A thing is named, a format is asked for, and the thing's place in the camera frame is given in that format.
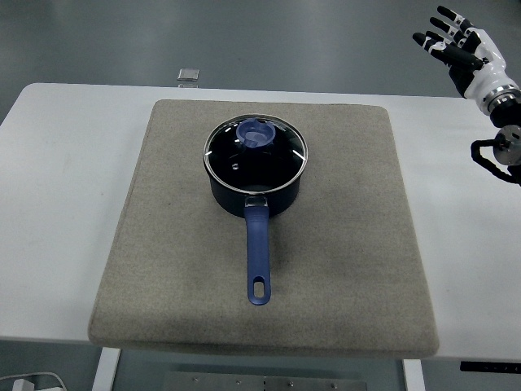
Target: glass lid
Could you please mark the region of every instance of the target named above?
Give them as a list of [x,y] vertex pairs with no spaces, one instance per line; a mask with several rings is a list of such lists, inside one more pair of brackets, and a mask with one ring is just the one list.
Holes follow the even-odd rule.
[[273,116],[238,116],[219,125],[204,146],[204,164],[222,185],[247,194],[276,191],[304,170],[300,133]]

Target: felt pad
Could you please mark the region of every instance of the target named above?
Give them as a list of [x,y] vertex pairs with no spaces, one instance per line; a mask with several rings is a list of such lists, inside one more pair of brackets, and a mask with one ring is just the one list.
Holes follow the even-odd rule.
[[[247,299],[246,225],[214,200],[204,143],[243,114],[295,126],[309,161],[270,219],[272,296]],[[90,320],[98,345],[186,353],[421,358],[438,347],[383,108],[155,104]]]

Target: saucepan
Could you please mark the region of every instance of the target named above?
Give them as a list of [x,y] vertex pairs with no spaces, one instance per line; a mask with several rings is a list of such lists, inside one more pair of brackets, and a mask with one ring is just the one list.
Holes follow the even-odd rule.
[[269,218],[296,199],[307,160],[308,147],[297,129],[268,115],[232,118],[204,144],[215,200],[246,220],[247,297],[254,305],[271,298]]

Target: pot lid knob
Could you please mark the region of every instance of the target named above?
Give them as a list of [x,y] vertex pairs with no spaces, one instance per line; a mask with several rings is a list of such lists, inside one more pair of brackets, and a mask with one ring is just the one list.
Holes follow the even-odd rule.
[[275,126],[269,121],[249,118],[242,121],[235,131],[240,142],[248,148],[268,145],[275,138]]

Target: blue handle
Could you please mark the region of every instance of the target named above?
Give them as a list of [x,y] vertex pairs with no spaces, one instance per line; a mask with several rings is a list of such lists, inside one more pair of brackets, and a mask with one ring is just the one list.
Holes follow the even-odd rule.
[[[254,305],[264,305],[271,297],[269,282],[269,237],[268,237],[268,206],[246,206],[247,241],[247,298]],[[262,296],[255,296],[257,284]]]

